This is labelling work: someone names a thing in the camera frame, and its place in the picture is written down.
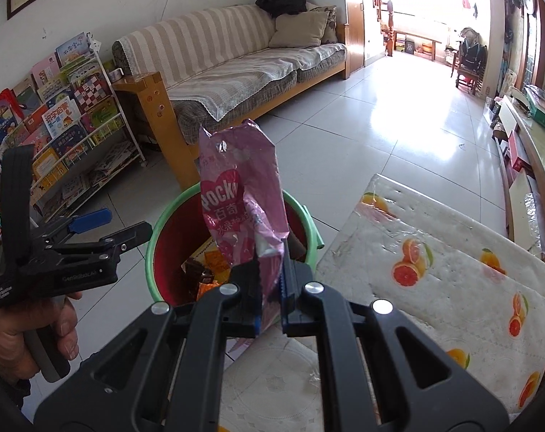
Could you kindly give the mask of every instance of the beige pillow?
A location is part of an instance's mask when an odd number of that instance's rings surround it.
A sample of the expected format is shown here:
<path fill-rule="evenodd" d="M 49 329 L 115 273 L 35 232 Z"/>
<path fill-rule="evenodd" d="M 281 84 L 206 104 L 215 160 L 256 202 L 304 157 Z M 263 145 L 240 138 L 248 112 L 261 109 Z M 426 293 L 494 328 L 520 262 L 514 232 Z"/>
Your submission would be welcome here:
<path fill-rule="evenodd" d="M 282 14 L 276 18 L 276 32 L 269 47 L 318 47 L 327 19 L 328 12 L 321 11 L 306 11 L 294 16 Z"/>
<path fill-rule="evenodd" d="M 337 7 L 336 6 L 315 6 L 308 11 L 326 11 L 328 19 L 324 28 L 324 35 L 320 40 L 321 44 L 335 44 L 337 40 Z"/>

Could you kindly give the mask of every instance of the metal screw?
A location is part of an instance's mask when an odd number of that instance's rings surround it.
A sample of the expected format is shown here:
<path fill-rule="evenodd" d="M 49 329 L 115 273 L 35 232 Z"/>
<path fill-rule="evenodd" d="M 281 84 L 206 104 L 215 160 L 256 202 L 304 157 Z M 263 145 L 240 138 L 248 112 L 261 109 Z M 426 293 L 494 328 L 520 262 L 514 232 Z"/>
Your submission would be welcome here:
<path fill-rule="evenodd" d="M 311 281 L 310 283 L 305 284 L 305 291 L 309 294 L 320 294 L 324 291 L 324 286 L 317 281 Z"/>
<path fill-rule="evenodd" d="M 384 299 L 373 302 L 373 310 L 381 315 L 388 315 L 392 312 L 392 304 Z"/>
<path fill-rule="evenodd" d="M 169 310 L 171 310 L 171 306 L 166 302 L 156 302 L 150 306 L 150 311 L 155 315 L 164 315 Z"/>
<path fill-rule="evenodd" d="M 221 287 L 219 287 L 219 290 L 221 291 L 221 294 L 224 294 L 225 296 L 232 296 L 233 294 L 239 292 L 239 288 L 232 283 L 223 284 Z"/>

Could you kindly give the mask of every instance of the patterned pillow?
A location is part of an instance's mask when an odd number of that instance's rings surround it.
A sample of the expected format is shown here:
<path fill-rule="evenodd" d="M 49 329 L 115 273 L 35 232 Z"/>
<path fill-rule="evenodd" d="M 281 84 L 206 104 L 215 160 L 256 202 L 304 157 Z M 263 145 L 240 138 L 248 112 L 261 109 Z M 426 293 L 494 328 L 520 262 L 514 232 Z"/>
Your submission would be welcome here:
<path fill-rule="evenodd" d="M 321 44 L 335 44 L 337 40 L 337 7 L 336 6 L 317 6 L 316 8 L 309 9 L 309 11 L 325 11 L 328 12 L 328 20 L 326 21 L 326 28 L 324 29 L 324 35 L 321 39 Z"/>

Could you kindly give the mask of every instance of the pocky logo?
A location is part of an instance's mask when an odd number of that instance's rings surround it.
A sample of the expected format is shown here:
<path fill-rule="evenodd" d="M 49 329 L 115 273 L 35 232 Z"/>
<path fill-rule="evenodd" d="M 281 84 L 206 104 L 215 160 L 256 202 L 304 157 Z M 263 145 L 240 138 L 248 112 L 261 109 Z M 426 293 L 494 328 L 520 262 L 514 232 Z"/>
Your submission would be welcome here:
<path fill-rule="evenodd" d="M 201 182 L 201 204 L 209 229 L 220 235 L 240 229 L 240 223 L 248 218 L 243 194 L 239 173 L 234 169 L 224 171 L 214 182 Z"/>

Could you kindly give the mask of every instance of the pink pocky bag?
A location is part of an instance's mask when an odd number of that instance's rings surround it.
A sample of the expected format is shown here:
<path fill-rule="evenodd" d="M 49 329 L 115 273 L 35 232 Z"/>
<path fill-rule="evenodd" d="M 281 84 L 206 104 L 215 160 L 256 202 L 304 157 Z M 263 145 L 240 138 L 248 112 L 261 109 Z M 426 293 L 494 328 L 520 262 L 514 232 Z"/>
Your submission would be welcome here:
<path fill-rule="evenodd" d="M 256 123 L 246 120 L 212 135 L 201 128 L 199 152 L 204 222 L 232 266 L 251 261 L 256 251 L 266 329 L 278 309 L 268 299 L 289 235 L 275 147 Z"/>

